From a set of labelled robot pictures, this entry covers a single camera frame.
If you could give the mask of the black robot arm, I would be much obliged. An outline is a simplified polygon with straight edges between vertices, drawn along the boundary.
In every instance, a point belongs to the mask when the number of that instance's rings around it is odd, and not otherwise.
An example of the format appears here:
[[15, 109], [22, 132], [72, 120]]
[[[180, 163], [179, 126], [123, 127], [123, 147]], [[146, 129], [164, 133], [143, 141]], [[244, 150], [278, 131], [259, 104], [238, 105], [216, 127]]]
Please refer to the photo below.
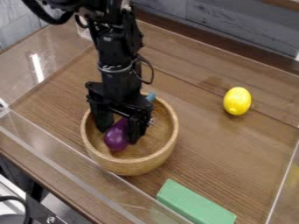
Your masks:
[[63, 25], [71, 19], [88, 29], [98, 50], [98, 70], [102, 81], [90, 81], [90, 111], [98, 130], [107, 131], [114, 115], [128, 120], [127, 141], [135, 144], [146, 134], [154, 106], [142, 94], [142, 64], [139, 54], [143, 33], [136, 23], [135, 6], [130, 0], [22, 0], [32, 13], [48, 24]]

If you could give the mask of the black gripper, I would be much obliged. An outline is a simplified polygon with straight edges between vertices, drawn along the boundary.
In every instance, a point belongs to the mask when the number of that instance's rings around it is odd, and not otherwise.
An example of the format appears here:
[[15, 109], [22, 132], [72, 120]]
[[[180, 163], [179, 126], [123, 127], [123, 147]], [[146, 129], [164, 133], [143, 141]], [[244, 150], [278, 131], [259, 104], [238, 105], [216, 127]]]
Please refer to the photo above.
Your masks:
[[136, 144], [151, 123], [152, 103], [142, 94], [146, 82], [142, 67], [100, 70], [102, 81], [88, 81], [88, 104], [95, 124], [106, 132], [115, 122], [114, 114], [128, 118], [128, 142]]

